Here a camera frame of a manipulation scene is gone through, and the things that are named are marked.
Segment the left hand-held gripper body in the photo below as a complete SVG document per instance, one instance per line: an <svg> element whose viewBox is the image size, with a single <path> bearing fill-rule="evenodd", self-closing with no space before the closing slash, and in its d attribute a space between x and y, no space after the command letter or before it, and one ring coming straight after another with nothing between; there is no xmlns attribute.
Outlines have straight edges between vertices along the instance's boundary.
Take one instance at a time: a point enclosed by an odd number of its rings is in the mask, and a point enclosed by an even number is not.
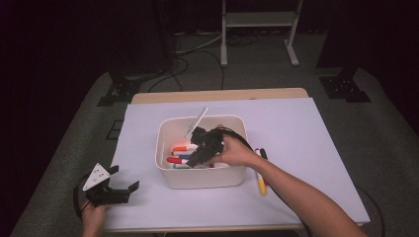
<svg viewBox="0 0 419 237"><path fill-rule="evenodd" d="M97 163L82 188L86 199L95 206L128 202L130 196L128 189L122 190L110 187L110 180L114 174L110 175L108 169Z"/></svg>

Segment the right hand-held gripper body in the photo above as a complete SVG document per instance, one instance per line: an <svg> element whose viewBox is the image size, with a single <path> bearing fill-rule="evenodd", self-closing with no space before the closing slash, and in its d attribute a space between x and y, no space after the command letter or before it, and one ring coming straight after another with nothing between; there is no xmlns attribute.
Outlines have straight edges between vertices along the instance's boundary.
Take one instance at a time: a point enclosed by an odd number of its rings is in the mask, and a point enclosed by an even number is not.
<svg viewBox="0 0 419 237"><path fill-rule="evenodd" d="M192 144L197 148L191 154L191 158L212 158L223 150L223 133L220 128L213 128L206 131L200 127L201 121L204 119L208 111L207 107L196 116L194 121L189 125L185 137L189 138Z"/></svg>

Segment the orange marker pen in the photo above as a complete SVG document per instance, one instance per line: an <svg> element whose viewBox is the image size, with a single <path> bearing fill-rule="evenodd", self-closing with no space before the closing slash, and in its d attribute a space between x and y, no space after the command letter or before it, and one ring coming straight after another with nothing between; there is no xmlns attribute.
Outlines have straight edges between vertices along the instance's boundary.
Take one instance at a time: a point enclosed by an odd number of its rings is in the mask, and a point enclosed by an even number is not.
<svg viewBox="0 0 419 237"><path fill-rule="evenodd" d="M175 146L172 148L172 151L194 151L198 148L198 145L196 144L187 144L187 145L181 145L181 146Z"/></svg>

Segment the white plastic storage box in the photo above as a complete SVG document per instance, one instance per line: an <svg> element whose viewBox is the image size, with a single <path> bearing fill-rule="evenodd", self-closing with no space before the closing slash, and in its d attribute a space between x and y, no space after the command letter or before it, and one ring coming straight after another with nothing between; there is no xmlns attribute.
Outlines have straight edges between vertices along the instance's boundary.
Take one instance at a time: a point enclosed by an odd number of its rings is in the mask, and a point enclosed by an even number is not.
<svg viewBox="0 0 419 237"><path fill-rule="evenodd" d="M166 158L175 146L192 144L185 137L194 117L169 118L164 120L158 131L155 164L171 189L205 189L240 185L244 181L246 168L215 163L213 167L197 165L191 169L174 169Z"/></svg>

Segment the person's left hand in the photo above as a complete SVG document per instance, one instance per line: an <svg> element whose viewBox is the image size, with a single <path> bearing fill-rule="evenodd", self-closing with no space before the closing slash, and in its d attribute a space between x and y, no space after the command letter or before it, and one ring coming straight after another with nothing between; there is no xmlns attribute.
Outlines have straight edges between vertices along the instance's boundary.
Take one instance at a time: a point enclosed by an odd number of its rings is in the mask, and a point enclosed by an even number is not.
<svg viewBox="0 0 419 237"><path fill-rule="evenodd" d="M83 205L82 214L82 237L101 237L107 218L107 205L95 206L90 202Z"/></svg>

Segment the person's right hand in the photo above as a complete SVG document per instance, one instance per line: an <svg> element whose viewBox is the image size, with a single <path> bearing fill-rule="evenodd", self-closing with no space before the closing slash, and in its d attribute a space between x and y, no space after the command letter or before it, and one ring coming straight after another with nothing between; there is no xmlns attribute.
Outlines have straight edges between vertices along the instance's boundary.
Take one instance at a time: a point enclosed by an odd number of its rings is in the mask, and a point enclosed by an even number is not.
<svg viewBox="0 0 419 237"><path fill-rule="evenodd" d="M264 159L245 146L237 138L225 135L223 150L209 160L210 163L225 163L229 166L245 166L258 170Z"/></svg>

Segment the white paper sheet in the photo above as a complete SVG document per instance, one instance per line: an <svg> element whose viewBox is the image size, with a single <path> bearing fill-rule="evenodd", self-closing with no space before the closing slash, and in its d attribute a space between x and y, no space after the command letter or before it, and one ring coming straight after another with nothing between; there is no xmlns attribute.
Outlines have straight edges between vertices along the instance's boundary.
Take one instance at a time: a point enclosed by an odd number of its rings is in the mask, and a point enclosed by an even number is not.
<svg viewBox="0 0 419 237"><path fill-rule="evenodd" d="M274 193L261 195L254 171L230 188L173 190L155 164L157 134L166 119L235 115L244 121L248 141L263 147L269 160L318 188L358 223L369 215L310 98L137 104L126 109L114 156L120 170L113 187L139 183L127 204L108 211L108 231L296 227L299 220Z"/></svg>

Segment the black stand base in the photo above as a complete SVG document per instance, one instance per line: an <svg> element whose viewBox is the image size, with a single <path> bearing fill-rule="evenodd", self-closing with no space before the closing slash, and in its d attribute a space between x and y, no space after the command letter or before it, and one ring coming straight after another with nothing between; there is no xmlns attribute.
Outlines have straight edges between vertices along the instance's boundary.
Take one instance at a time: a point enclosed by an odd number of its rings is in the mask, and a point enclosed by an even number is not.
<svg viewBox="0 0 419 237"><path fill-rule="evenodd" d="M130 102L135 94L139 92L141 83L137 80L128 79L122 72L110 71L112 80L105 96L98 103L98 107L109 107L114 103Z"/></svg>
<svg viewBox="0 0 419 237"><path fill-rule="evenodd" d="M347 103L369 103L371 99L354 81L357 67L343 67L339 74L321 76L319 81L330 99L344 99Z"/></svg>

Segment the black stand pole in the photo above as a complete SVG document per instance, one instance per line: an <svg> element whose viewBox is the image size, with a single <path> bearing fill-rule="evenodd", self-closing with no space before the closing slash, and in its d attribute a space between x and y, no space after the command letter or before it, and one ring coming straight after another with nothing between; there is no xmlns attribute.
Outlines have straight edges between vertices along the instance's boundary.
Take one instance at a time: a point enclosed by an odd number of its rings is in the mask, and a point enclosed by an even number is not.
<svg viewBox="0 0 419 237"><path fill-rule="evenodd" d="M174 34L171 25L171 16L169 0L157 0L159 9L159 18L161 25L162 37L165 44L165 53L167 56L167 65L172 66L174 61Z"/></svg>

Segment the black floor socket frame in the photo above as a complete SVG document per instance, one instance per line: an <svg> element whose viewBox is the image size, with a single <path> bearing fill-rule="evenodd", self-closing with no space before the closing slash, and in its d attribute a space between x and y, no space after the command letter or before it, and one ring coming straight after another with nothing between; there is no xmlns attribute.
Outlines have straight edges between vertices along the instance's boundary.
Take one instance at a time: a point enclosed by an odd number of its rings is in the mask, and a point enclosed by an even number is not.
<svg viewBox="0 0 419 237"><path fill-rule="evenodd" d="M122 131L124 121L122 119L115 119L109 129L106 139L107 140L118 140Z"/></svg>

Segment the white metal frame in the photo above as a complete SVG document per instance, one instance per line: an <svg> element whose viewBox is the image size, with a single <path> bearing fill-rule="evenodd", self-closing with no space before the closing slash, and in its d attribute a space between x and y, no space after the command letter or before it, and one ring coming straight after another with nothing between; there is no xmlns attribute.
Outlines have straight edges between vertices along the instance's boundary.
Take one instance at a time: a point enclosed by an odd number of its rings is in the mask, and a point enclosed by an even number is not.
<svg viewBox="0 0 419 237"><path fill-rule="evenodd" d="M227 58L227 30L231 28L258 28L258 27L290 27L290 34L284 40L292 66L299 66L299 61L293 49L293 40L298 25L303 0L296 0L293 11L286 12L250 12L250 13L228 13L226 11L226 0L221 5L221 44L220 44L220 65L228 64Z"/></svg>

